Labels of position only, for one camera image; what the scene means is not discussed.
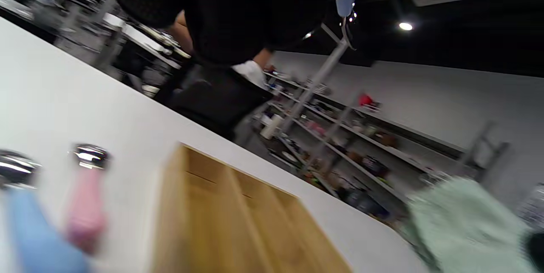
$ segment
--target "wooden tray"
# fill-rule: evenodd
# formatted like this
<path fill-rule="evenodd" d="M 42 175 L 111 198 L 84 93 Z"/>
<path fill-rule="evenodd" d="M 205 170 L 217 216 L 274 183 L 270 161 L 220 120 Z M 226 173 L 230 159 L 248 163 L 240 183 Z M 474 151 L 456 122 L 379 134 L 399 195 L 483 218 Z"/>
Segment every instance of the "wooden tray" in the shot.
<path fill-rule="evenodd" d="M 154 273 L 349 273 L 301 202 L 181 145 L 164 172 Z"/>

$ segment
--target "white sleeve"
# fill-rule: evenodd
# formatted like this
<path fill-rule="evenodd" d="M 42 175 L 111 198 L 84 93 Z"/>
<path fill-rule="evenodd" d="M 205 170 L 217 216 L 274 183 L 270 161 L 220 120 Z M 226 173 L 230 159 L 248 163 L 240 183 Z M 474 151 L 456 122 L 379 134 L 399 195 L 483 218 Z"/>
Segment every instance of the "white sleeve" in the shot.
<path fill-rule="evenodd" d="M 264 72 L 256 62 L 253 60 L 248 60 L 243 64 L 234 65 L 232 68 L 241 74 L 243 77 L 248 79 L 250 82 L 258 85 L 262 89 L 266 89 L 264 85 Z"/>

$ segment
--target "person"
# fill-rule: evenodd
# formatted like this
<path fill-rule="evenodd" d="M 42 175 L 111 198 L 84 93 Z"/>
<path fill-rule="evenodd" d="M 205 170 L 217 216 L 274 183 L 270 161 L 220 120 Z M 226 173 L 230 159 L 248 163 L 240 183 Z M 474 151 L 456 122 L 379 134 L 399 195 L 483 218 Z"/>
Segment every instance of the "person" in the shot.
<path fill-rule="evenodd" d="M 252 60 L 263 48 L 292 46 L 324 21 L 332 0 L 116 0 L 132 19 L 153 28 L 185 27 L 192 55 L 204 66 Z"/>
<path fill-rule="evenodd" d="M 179 43 L 181 49 L 188 54 L 193 51 L 193 40 L 187 28 L 187 22 L 185 20 L 185 11 L 181 11 L 176 18 L 175 23 L 169 27 L 168 32 Z M 252 60 L 248 60 L 242 64 L 232 66 L 232 68 L 250 82 L 258 85 L 262 89 L 266 89 L 264 84 L 264 67 L 272 58 L 272 51 L 263 48 L 258 54 L 256 54 Z"/>

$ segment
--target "pink bottle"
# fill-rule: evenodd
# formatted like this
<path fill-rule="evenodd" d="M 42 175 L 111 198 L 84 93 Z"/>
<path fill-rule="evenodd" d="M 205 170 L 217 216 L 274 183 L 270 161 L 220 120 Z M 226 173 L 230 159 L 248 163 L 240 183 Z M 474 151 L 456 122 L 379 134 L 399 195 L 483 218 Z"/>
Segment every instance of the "pink bottle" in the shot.
<path fill-rule="evenodd" d="M 68 216 L 68 240 L 93 253 L 106 227 L 100 186 L 108 154 L 95 145 L 77 145 L 74 154 L 80 171 Z"/>

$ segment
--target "green fuzzy cloth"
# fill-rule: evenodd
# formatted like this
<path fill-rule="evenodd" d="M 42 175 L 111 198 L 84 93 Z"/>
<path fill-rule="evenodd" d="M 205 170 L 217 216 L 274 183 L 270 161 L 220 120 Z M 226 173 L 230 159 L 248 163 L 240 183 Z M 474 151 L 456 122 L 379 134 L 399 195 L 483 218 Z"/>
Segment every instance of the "green fuzzy cloth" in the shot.
<path fill-rule="evenodd" d="M 410 199 L 400 233 L 430 271 L 537 272 L 525 254 L 529 227 L 477 182 L 452 178 Z"/>

